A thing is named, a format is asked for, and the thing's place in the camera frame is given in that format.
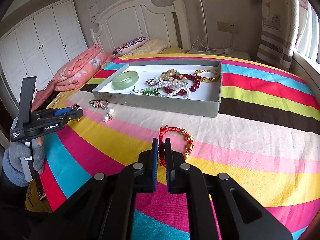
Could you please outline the grey gloved left hand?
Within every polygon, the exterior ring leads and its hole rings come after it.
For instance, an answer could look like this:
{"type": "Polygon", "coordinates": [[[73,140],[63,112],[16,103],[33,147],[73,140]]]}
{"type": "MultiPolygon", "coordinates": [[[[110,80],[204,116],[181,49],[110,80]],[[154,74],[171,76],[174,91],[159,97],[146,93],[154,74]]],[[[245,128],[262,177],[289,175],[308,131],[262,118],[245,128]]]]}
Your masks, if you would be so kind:
{"type": "MultiPolygon", "coordinates": [[[[28,182],[25,180],[21,158],[29,158],[31,150],[28,146],[21,142],[13,142],[10,147],[5,150],[2,160],[1,177],[9,186],[26,187],[28,182]]],[[[44,170],[44,147],[43,143],[38,141],[33,147],[33,168],[39,174],[44,170]]]]}

